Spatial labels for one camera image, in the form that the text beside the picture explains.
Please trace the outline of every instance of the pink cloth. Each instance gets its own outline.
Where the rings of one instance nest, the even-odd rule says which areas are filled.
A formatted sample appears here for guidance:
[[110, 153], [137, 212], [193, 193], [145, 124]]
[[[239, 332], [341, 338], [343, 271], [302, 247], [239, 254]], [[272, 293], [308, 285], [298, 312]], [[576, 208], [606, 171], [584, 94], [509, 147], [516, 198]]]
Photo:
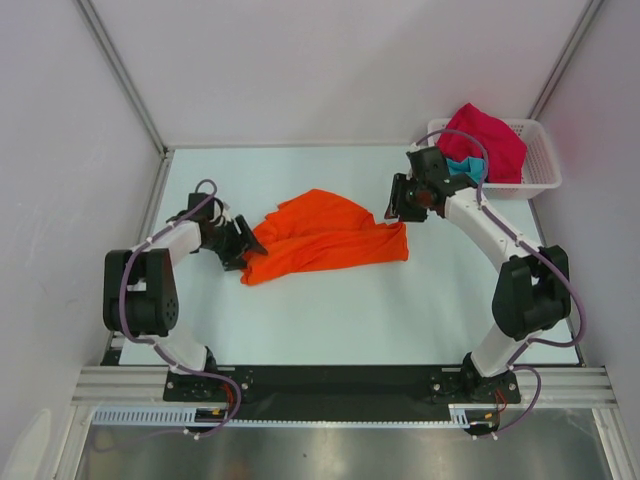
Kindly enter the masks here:
[[[467, 103], [456, 112], [447, 128], [468, 133], [487, 149], [489, 182], [522, 183], [522, 165], [527, 155], [527, 146], [502, 120], [491, 117]], [[457, 162], [467, 157], [482, 158], [480, 148], [461, 135], [443, 133], [436, 145], [445, 157]]]

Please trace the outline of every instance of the laundry basket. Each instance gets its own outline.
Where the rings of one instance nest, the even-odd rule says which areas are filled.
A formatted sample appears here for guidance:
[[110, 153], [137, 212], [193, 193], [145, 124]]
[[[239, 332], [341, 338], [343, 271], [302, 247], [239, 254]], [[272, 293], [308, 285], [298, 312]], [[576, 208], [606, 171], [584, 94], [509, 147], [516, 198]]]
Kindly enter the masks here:
[[[449, 118], [431, 120], [429, 132], [445, 128]], [[522, 183], [485, 183], [483, 192], [488, 198], [529, 199], [539, 193], [557, 188], [562, 183], [558, 157], [547, 133], [540, 122], [535, 120], [502, 119], [527, 145], [527, 156], [522, 166]], [[429, 145], [435, 145], [440, 135], [429, 138]]]

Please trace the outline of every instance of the black mounting plate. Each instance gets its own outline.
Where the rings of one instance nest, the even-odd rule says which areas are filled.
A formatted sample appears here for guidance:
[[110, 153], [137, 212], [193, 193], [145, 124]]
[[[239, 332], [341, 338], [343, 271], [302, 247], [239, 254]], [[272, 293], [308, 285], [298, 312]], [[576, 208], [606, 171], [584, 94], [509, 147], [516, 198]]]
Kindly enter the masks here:
[[[325, 422], [447, 421], [449, 404], [495, 408], [495, 392], [466, 394], [456, 366], [235, 366], [218, 373], [242, 388], [239, 420]], [[515, 375], [499, 383], [520, 403]], [[169, 372], [164, 400], [225, 402], [217, 381]]]

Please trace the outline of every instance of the orange cloth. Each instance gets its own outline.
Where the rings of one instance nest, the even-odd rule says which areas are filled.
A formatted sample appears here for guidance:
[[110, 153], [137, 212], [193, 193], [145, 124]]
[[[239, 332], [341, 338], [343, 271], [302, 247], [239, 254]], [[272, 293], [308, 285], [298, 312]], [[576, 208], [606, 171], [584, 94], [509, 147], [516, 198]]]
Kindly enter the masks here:
[[278, 205], [253, 233], [269, 255], [247, 254], [242, 283], [257, 285], [293, 272], [313, 272], [409, 258], [404, 223], [376, 224], [361, 206], [310, 190]]

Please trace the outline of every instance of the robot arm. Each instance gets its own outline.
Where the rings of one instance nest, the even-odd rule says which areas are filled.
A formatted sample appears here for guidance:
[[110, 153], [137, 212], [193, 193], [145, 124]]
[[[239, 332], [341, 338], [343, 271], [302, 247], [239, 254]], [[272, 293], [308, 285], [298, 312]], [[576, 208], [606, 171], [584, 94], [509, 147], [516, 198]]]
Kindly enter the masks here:
[[[173, 221], [207, 198], [191, 193], [187, 210], [169, 219]], [[103, 319], [111, 331], [122, 331], [119, 294], [125, 266], [137, 247], [112, 250], [105, 257]], [[246, 267], [243, 255], [249, 251], [266, 254], [244, 217], [232, 219], [228, 207], [212, 200], [162, 236], [135, 260], [127, 281], [125, 311], [134, 336], [152, 337], [180, 365], [202, 371], [211, 357], [207, 347], [195, 341], [191, 332], [177, 325], [179, 303], [173, 269], [189, 254], [200, 249], [215, 252], [225, 270]]]
[[[553, 328], [571, 309], [569, 292], [547, 267], [522, 248], [537, 249], [568, 277], [566, 253], [558, 246], [544, 248], [489, 211], [486, 199], [476, 200], [477, 185], [467, 175], [451, 177], [437, 147], [407, 154], [412, 176], [396, 174], [386, 218], [423, 222], [435, 211], [466, 233], [499, 272], [493, 297], [495, 324], [480, 345], [467, 354], [463, 374], [469, 391], [490, 383], [507, 370], [523, 343]], [[498, 223], [515, 235], [507, 234]]]

